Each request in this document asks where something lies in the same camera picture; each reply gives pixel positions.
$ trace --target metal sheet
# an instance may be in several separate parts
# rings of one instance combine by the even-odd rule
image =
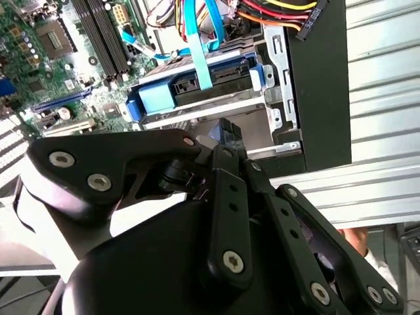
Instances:
[[[295,185],[339,228],[416,221],[420,0],[346,4],[353,164],[272,184]]]

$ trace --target pci slot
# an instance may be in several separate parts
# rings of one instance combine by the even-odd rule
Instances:
[[[93,118],[87,118],[73,123],[63,123],[43,133],[44,137],[68,136],[77,131],[93,128],[96,125]]]
[[[101,0],[73,0],[74,7],[108,77],[129,71],[127,57]]]
[[[42,113],[45,110],[53,110],[55,108],[64,106],[66,104],[69,104],[71,102],[76,102],[78,100],[83,100],[87,96],[89,96],[92,93],[92,88],[89,87],[88,89],[85,89],[84,91],[77,92],[62,98],[58,98],[56,100],[49,100],[48,102],[40,103],[40,105],[36,105],[32,108],[32,110],[36,113]]]

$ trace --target ram slot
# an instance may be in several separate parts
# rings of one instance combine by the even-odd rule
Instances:
[[[111,52],[112,59],[119,73],[129,70],[127,65],[127,57],[121,47],[121,39],[117,36],[116,28],[111,23],[111,19],[105,11],[102,0],[87,0],[94,19],[98,25],[98,29],[104,34],[103,40]]]
[[[90,14],[86,2],[84,0],[73,0],[73,4],[80,17],[83,27],[87,32],[87,36],[93,44],[94,51],[98,55],[99,62],[104,68],[106,75],[114,76],[118,73],[118,70],[111,59],[110,53],[105,47],[104,41],[99,34],[96,23]]]

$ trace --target blue pci slot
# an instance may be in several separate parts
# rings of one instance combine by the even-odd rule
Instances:
[[[32,110],[36,113],[42,113],[45,110],[53,110],[55,108],[64,106],[68,103],[77,102],[78,100],[83,100],[84,98],[88,97],[92,93],[92,87],[85,89],[81,92],[77,92],[62,98],[57,98],[56,100],[49,100],[48,102],[40,103],[40,105],[36,105],[32,108]]]

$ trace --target yellow wire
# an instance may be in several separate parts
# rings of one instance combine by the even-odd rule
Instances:
[[[268,25],[277,25],[277,26],[285,26],[287,28],[294,28],[298,32],[302,29],[300,26],[293,24],[293,23],[284,23],[284,22],[274,22],[274,21],[267,21],[262,20],[260,18],[255,18],[254,16],[251,16],[249,14],[246,14],[244,12],[238,11],[238,15],[247,18],[248,20],[252,20],[261,24],[268,24]]]
[[[278,5],[279,7],[283,7],[283,8],[291,9],[291,10],[308,10],[316,6],[316,2],[309,3],[308,5],[291,5],[290,3],[284,3],[278,0],[266,0],[266,1],[271,3],[272,5]]]
[[[198,17],[198,27],[200,27],[202,24],[203,24],[203,22],[204,22],[204,20],[208,17],[208,15],[209,15],[209,11],[207,10],[207,9],[204,9],[203,11],[205,11],[204,12],[204,14],[201,14],[199,17]]]

